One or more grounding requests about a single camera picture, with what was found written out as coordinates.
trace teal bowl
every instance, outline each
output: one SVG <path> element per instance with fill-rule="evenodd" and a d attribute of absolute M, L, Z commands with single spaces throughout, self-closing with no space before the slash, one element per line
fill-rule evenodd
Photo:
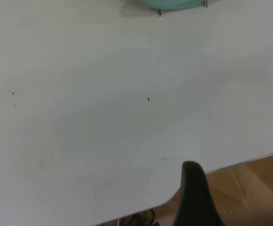
<path fill-rule="evenodd" d="M 179 10 L 203 5 L 204 0 L 142 0 L 142 2 L 152 8 L 163 8 L 164 10 Z"/>

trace wooden floor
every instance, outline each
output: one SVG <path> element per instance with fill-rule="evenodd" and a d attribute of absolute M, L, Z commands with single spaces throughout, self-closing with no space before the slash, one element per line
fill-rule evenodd
<path fill-rule="evenodd" d="M 207 178 L 227 226 L 273 226 L 273 156 L 210 173 Z M 172 225 L 179 201 L 180 191 L 154 209 L 160 226 Z M 114 226 L 116 221 L 104 225 Z"/>

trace black cable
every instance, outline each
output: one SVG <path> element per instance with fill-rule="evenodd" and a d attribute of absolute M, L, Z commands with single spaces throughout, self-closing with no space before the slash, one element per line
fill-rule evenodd
<path fill-rule="evenodd" d="M 150 212 L 152 213 L 152 218 L 150 220 L 149 223 L 145 223 L 144 220 L 141 218 L 141 216 L 137 213 L 137 214 L 134 214 L 132 215 L 132 217 L 130 218 L 128 224 L 126 226 L 131 226 L 132 225 L 132 222 L 136 219 L 137 222 L 138 222 L 138 226 L 151 226 L 152 223 L 154 222 L 154 219 L 155 219 L 155 213 L 153 210 L 150 210 Z M 121 224 L 120 226 L 124 226 L 124 221 L 125 221 L 125 218 L 123 218 L 121 220 Z"/>

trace table surface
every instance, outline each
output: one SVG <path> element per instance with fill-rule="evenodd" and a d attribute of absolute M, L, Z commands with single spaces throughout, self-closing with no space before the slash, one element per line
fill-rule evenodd
<path fill-rule="evenodd" d="M 0 0 L 0 225 L 166 202 L 181 164 L 273 153 L 273 1 Z"/>

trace dust spot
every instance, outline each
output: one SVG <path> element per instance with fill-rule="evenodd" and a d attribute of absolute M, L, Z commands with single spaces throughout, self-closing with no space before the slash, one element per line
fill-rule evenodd
<path fill-rule="evenodd" d="M 110 183 L 108 183 L 107 185 L 103 186 L 101 189 L 104 190 L 104 189 L 106 189 L 107 187 L 109 187 L 109 186 L 112 185 L 112 184 L 113 184 L 113 181 L 110 182 Z"/>

